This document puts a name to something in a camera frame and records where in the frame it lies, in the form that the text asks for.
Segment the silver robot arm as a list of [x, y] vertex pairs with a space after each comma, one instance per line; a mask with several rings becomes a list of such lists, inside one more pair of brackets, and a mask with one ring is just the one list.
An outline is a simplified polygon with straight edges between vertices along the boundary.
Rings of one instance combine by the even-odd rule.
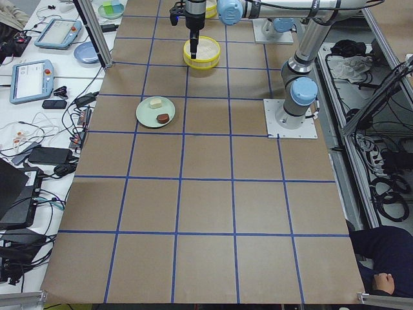
[[380, 1], [218, 1], [217, 14], [226, 25], [234, 25], [245, 18], [308, 19], [297, 50], [281, 70], [286, 99], [276, 112], [276, 121], [282, 127], [297, 129], [304, 122], [306, 111], [317, 96], [317, 85], [308, 74], [331, 26], [364, 8], [377, 5], [380, 5]]

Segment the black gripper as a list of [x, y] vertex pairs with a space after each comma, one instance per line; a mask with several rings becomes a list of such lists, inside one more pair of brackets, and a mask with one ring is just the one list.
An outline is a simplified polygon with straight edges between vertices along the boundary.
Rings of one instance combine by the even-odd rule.
[[185, 0], [185, 23], [190, 29], [190, 57], [197, 58], [197, 47], [199, 44], [199, 31], [205, 26], [206, 1]]

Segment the seated person's hand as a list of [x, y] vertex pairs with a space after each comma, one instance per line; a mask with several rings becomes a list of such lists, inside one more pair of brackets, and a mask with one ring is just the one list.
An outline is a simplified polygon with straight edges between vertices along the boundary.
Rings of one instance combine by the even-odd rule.
[[373, 276], [372, 288], [375, 291], [383, 291], [392, 295], [395, 290], [394, 279], [391, 274], [379, 273]]

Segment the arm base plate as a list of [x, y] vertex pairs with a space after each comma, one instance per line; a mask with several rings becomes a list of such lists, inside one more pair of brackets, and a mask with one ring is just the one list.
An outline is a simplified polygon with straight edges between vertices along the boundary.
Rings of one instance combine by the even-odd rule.
[[291, 30], [294, 26], [292, 18], [266, 18], [253, 20], [256, 43], [292, 45], [294, 43]]
[[264, 99], [267, 136], [281, 139], [317, 139], [311, 108], [303, 116], [291, 116], [284, 110], [284, 99]]

